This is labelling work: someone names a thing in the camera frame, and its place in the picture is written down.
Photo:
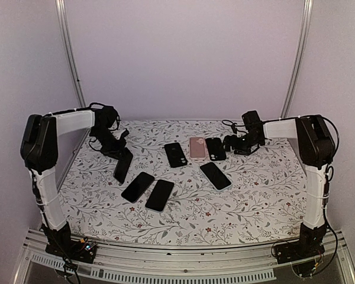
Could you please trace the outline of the dark purple phone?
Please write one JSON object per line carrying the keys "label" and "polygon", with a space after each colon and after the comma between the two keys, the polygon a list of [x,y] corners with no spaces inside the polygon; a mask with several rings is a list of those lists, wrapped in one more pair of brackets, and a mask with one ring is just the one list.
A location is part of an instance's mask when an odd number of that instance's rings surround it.
{"label": "dark purple phone", "polygon": [[223,191],[231,187],[232,182],[215,163],[209,162],[199,168],[217,191]]}

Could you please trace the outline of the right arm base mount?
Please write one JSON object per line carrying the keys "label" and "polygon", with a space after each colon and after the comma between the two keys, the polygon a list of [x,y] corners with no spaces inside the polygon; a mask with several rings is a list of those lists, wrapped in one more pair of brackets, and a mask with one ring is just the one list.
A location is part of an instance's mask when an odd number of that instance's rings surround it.
{"label": "right arm base mount", "polygon": [[295,262],[309,257],[321,256],[325,248],[318,240],[277,241],[272,245],[271,254],[278,264]]}

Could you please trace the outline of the pink phone case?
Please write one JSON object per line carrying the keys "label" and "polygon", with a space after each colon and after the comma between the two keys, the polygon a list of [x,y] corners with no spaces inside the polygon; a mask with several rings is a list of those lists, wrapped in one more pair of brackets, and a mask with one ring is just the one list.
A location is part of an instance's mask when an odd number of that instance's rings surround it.
{"label": "pink phone case", "polygon": [[203,137],[191,137],[189,139],[189,155],[192,159],[204,159],[207,157],[206,144]]}

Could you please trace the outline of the black phone case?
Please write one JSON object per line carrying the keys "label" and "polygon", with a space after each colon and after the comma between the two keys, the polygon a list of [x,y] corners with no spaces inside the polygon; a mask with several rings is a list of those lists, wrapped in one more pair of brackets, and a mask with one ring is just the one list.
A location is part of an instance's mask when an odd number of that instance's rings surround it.
{"label": "black phone case", "polygon": [[205,143],[211,161],[222,161],[226,159],[226,153],[220,138],[206,138]]}
{"label": "black phone case", "polygon": [[183,167],[188,164],[181,145],[177,142],[164,145],[164,150],[171,168]]}

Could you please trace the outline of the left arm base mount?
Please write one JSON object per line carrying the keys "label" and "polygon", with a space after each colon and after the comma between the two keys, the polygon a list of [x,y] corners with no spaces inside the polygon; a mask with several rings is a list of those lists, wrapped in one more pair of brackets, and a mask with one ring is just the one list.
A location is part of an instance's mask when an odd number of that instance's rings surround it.
{"label": "left arm base mount", "polygon": [[76,260],[92,264],[95,260],[97,242],[87,238],[81,240],[58,240],[52,238],[46,246],[46,253],[62,257],[68,261]]}

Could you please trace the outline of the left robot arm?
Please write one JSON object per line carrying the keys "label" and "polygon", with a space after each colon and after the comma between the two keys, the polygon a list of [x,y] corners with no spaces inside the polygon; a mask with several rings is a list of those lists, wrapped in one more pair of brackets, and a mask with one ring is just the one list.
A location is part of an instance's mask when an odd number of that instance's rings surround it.
{"label": "left robot arm", "polygon": [[120,130],[120,115],[110,105],[91,103],[85,108],[33,114],[28,117],[20,155],[33,184],[33,194],[42,216],[46,236],[57,235],[52,244],[64,257],[76,252],[76,244],[64,235],[69,225],[63,214],[56,185],[58,139],[77,130],[89,130],[104,156],[120,160],[125,155],[127,130]]}

